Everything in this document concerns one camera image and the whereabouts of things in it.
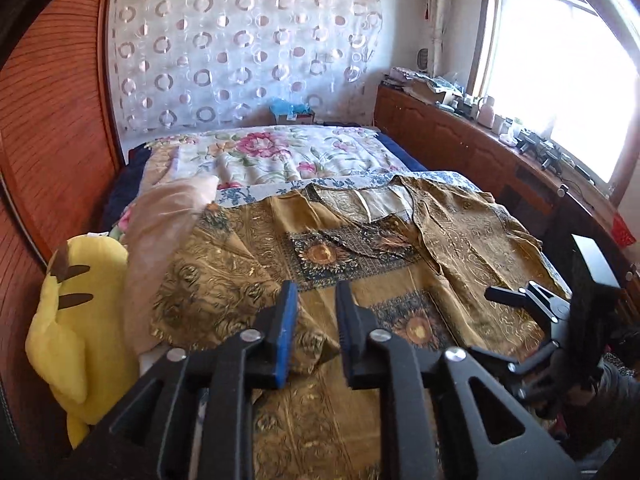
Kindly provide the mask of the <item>dark sleeve forearm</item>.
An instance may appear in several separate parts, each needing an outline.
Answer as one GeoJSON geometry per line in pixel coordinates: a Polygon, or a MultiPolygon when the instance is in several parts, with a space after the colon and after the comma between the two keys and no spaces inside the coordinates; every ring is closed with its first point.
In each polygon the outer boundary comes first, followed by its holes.
{"type": "Polygon", "coordinates": [[[584,479],[639,477],[639,382],[609,362],[588,400],[575,393],[563,408],[564,450],[584,479]]]}

